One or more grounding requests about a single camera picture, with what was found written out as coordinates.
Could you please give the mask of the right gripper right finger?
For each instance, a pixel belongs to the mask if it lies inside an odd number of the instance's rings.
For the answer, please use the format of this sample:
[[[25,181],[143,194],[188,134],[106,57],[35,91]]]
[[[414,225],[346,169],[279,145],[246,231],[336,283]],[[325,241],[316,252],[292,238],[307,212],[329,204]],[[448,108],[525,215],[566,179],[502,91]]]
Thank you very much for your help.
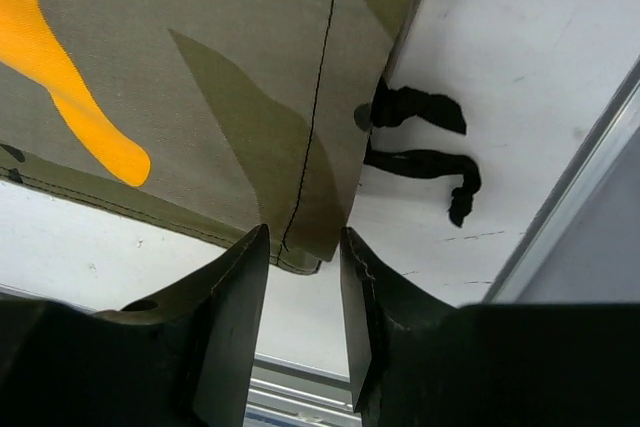
[[[340,284],[354,410],[366,426],[635,426],[635,304],[453,307],[351,228]]]

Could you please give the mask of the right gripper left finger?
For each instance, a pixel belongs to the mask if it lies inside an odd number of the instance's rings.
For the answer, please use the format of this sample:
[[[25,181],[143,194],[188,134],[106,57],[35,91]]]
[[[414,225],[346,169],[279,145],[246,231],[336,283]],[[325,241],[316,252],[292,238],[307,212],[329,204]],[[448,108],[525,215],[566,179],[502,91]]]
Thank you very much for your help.
[[[1,304],[5,426],[239,426],[269,270],[260,225],[120,310]]]

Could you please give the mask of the yellow camouflage trousers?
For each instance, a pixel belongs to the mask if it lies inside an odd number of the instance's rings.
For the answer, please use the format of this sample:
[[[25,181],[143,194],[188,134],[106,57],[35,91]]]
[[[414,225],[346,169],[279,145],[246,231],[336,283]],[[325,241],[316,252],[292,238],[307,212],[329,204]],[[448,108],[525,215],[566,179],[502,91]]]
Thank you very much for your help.
[[[460,105],[386,75],[418,0],[1,0],[1,176],[221,247],[269,227],[271,262],[309,275],[337,248],[364,166],[458,176],[474,160],[375,150]]]

